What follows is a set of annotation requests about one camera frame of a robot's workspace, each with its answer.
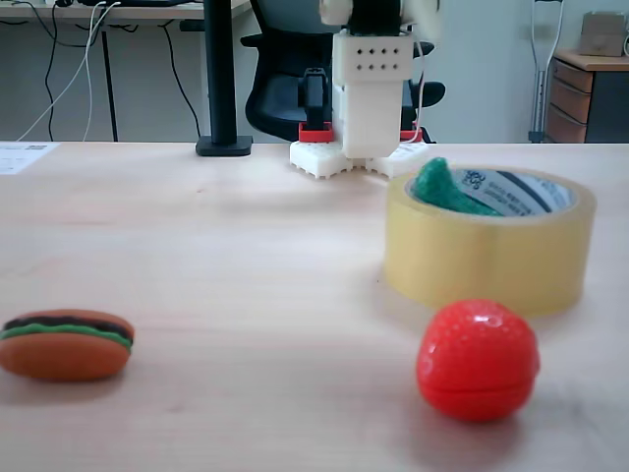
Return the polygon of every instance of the white desk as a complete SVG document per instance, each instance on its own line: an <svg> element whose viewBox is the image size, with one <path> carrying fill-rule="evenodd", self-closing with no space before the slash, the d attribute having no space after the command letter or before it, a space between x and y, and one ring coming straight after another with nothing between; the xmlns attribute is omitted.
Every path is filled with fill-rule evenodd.
<svg viewBox="0 0 629 472"><path fill-rule="evenodd" d="M51 17L52 5L32 2L42 19ZM249 0L232 0L232 18L242 15L251 9ZM91 7L75 4L68 8L55 9L55 18L60 21L89 20ZM114 8L107 15L108 23L116 20L125 21L168 21L168 20L202 20L202 4L184 4L169 8ZM35 20L35 14L29 5L12 5L11 2L0 1L0 19L3 20Z"/></svg>

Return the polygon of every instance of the black pole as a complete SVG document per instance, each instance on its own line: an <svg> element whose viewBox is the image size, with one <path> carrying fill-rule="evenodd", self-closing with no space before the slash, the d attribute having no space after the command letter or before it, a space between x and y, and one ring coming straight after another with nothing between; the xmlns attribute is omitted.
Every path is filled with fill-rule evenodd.
<svg viewBox="0 0 629 472"><path fill-rule="evenodd" d="M203 0L207 96L211 136L197 143L202 156L249 155L251 136L238 136L230 0Z"/></svg>
<svg viewBox="0 0 629 472"><path fill-rule="evenodd" d="M107 97L109 98L109 116L111 117L111 134L114 137L114 143L118 143L118 125L116 124L116 103L114 102L114 88L111 83L111 65L109 64L109 43L107 42L107 33L100 33L102 39L102 54L105 60L105 76L107 78Z"/></svg>

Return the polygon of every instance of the drawer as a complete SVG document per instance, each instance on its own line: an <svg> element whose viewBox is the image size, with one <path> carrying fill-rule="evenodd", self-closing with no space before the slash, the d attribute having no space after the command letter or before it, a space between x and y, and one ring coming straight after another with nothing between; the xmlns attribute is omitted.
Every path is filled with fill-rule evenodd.
<svg viewBox="0 0 629 472"><path fill-rule="evenodd" d="M580 91L592 93L594 73L582 71L581 69L572 67L570 64L566 64L565 62L561 62L557 59L554 60L553 73L560 81L563 81Z"/></svg>
<svg viewBox="0 0 629 472"><path fill-rule="evenodd" d="M548 108L546 134L556 143L584 143L588 127L554 105Z"/></svg>
<svg viewBox="0 0 629 472"><path fill-rule="evenodd" d="M591 95L561 82L552 81L550 103L555 105L580 123L588 122Z"/></svg>

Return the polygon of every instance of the white paper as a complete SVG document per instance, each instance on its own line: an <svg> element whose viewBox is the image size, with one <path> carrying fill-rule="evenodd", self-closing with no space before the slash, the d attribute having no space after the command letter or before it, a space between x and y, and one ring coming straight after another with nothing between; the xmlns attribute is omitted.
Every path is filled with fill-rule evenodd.
<svg viewBox="0 0 629 472"><path fill-rule="evenodd" d="M15 175L59 146L56 143L0 142L0 175Z"/></svg>

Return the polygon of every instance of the white cable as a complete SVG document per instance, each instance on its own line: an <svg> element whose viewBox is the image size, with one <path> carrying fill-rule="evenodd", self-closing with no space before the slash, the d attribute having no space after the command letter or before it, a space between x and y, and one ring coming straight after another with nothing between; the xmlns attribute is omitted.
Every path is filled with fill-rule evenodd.
<svg viewBox="0 0 629 472"><path fill-rule="evenodd" d="M109 11L114 8L117 7L118 5L120 5L120 2L115 2L113 3L111 6L109 6L107 8L107 10L105 10L105 13L98 19L98 21L96 22L96 24L94 25L94 31L96 31L98 29L98 25L100 25L100 23L107 17L107 14L109 13ZM87 39L87 45L91 44L91 37L93 36L93 34L90 35L90 37ZM79 73L81 72L81 69L83 68L83 64L86 62L86 57L84 56L83 61L81 61L81 64L79 65L79 68L77 69L77 72L75 73L75 75L72 77L72 79L70 80L70 82L66 85L66 87L63 89L63 91L61 93L59 93L59 95L57 96L57 98L55 98L55 100L50 103L50 106L48 106L48 108L46 108L44 110L44 112L41 114L41 116L39 116L39 118L37 118L35 120L35 122L30 126L30 128L27 129L27 131L20 136L20 138L18 139L18 142L23 140L31 131L32 129L37 126L37 123L39 123L44 116L46 116L46 113L48 113L50 111L50 109L55 106L55 104L57 103L57 101L59 101L59 99L66 93L66 91L68 91L68 89L72 86L72 84L74 83L74 81L77 79L77 76L79 75Z"/></svg>
<svg viewBox="0 0 629 472"><path fill-rule="evenodd" d="M91 10L91 17L89 17L89 37L90 38L93 35L94 14L96 13L96 9L101 5L106 5L106 2L98 2L96 5L94 5L94 8ZM86 45L85 60L86 60L86 72L87 72L87 90L89 90L89 114L87 115L87 126L86 126L86 133L83 135L83 143L87 139L87 133L89 133L89 126L91 125L91 109L93 107L93 96L91 93L91 75L89 74L89 58L88 58L90 45L91 45L91 41L88 41Z"/></svg>
<svg viewBox="0 0 629 472"><path fill-rule="evenodd" d="M414 143L422 132L422 109L424 108L424 86L426 85L426 55L424 54L424 50L422 49L422 41L415 33L415 28L413 28L413 37L417 42L418 48L420 50L420 58L422 59L422 75L420 78L420 102L418 103L417 107L417 124L415 126L415 136L412 140L402 142L403 145Z"/></svg>

